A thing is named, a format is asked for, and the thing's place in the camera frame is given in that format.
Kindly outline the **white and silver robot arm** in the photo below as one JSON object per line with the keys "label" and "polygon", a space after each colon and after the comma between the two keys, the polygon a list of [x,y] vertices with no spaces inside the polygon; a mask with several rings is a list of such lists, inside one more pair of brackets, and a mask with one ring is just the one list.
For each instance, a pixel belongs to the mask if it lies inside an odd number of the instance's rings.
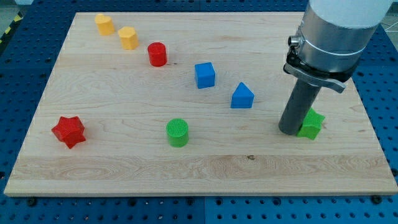
{"label": "white and silver robot arm", "polygon": [[288,38],[284,71],[297,78],[294,90],[343,92],[391,5],[391,0],[309,0]]}

